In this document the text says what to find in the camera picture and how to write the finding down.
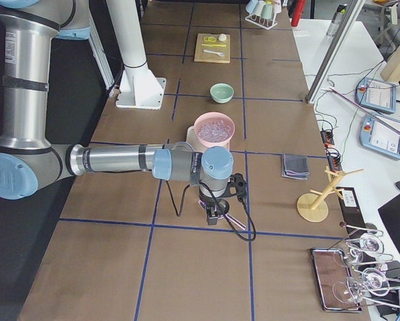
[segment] table surface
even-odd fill
[[[176,217],[148,173],[78,177],[20,320],[368,320],[320,307],[309,250],[346,235],[340,207],[331,195],[323,222],[297,213],[300,195],[328,183],[323,144],[286,10],[269,31],[246,15],[241,5],[148,3],[142,36],[149,68],[167,78],[163,105],[124,110],[110,99],[92,145],[177,142],[205,112],[230,116],[257,239],[241,241],[223,220],[207,226],[196,188]],[[230,63],[195,63],[198,33],[230,34]],[[226,104],[209,97],[218,82],[235,90]],[[308,156],[307,181],[281,176],[282,153]],[[171,182],[177,202],[185,185]]]
[[[318,71],[332,40],[326,36],[329,23],[326,20],[302,19],[298,26],[293,28],[308,86],[312,84],[314,76],[311,75]],[[359,80],[369,73],[370,68],[376,66],[368,77],[382,80],[380,71],[385,67],[385,62],[380,64],[382,60],[382,55],[364,25],[356,22],[329,71],[328,79],[331,82],[325,82],[323,86],[334,86],[341,93],[350,92],[347,96],[354,100],[355,93],[351,91]],[[397,87],[397,99],[400,100],[400,87]],[[361,173],[344,178],[341,185],[355,188],[364,221],[373,223],[378,229],[385,231],[383,243],[386,252],[393,254],[400,262],[400,255],[378,212],[379,207],[400,193],[395,187],[395,182],[400,181],[400,160],[393,160],[361,146],[359,132],[365,115],[361,111],[356,112],[356,107],[344,102],[337,95],[325,94],[318,99],[315,108],[319,113],[330,114],[338,121],[338,127],[334,129],[334,142],[339,151],[344,151],[342,168],[345,171],[364,169]],[[335,126],[336,120],[333,117],[323,116]],[[397,111],[391,117],[400,120],[400,103],[397,103]]]

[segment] round wooden base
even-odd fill
[[[296,202],[299,214],[309,222],[321,222],[328,216],[328,205],[322,201],[315,209],[310,209],[318,195],[307,193],[300,196]]]

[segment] ice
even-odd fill
[[[231,137],[232,132],[232,126],[225,123],[222,119],[218,119],[201,124],[197,135],[207,142],[223,142]]]

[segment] pink bowl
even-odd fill
[[[194,133],[205,147],[225,146],[234,135],[234,122],[220,112],[208,112],[194,122]]]

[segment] folded cloth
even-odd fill
[[[295,154],[282,155],[283,177],[306,181],[309,174],[307,156]]]

